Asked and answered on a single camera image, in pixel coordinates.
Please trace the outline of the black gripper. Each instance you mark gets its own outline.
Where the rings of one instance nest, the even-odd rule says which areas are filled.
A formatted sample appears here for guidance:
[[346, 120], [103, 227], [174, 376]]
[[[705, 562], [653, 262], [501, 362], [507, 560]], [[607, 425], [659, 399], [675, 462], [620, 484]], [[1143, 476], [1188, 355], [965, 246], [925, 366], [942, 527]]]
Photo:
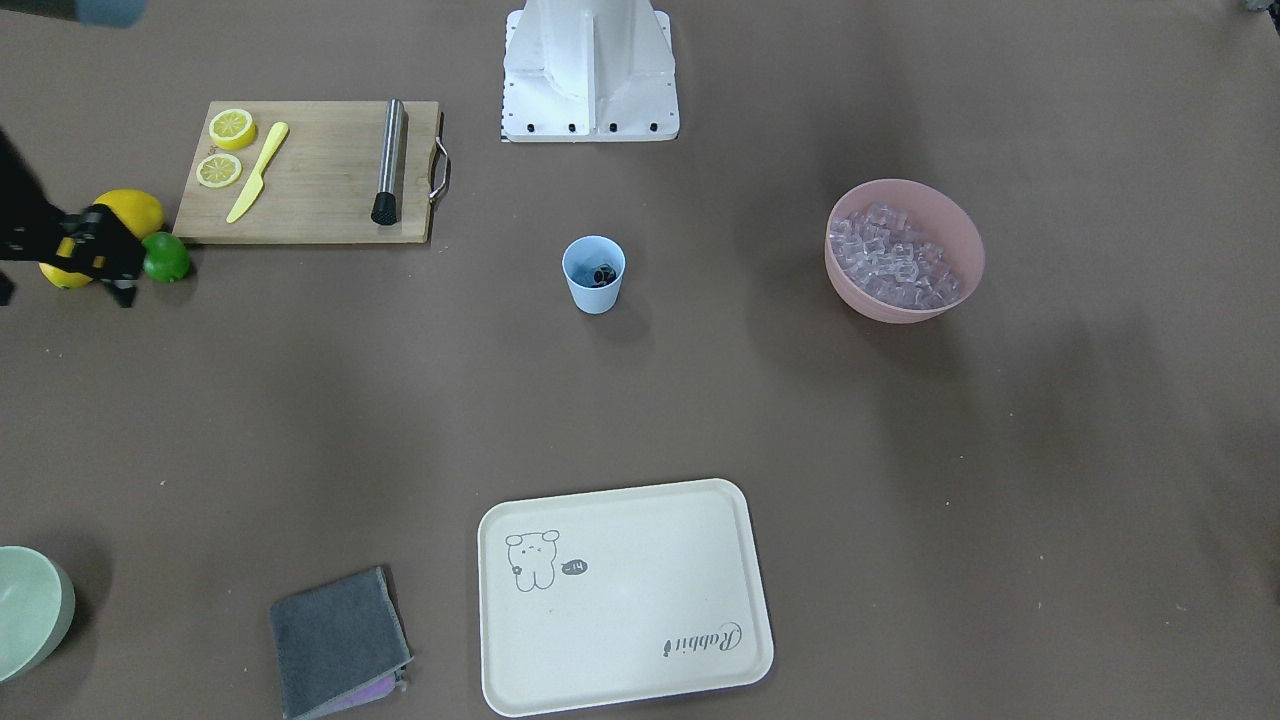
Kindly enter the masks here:
[[[145, 246], [106, 205], [68, 214], [50, 204], [6, 133], [1, 133], [1, 225], [4, 261], [47, 263], [91, 282], [99, 279], [120, 307], [133, 306]], [[82, 234], [90, 261], [58, 255], [65, 237], [77, 245]]]

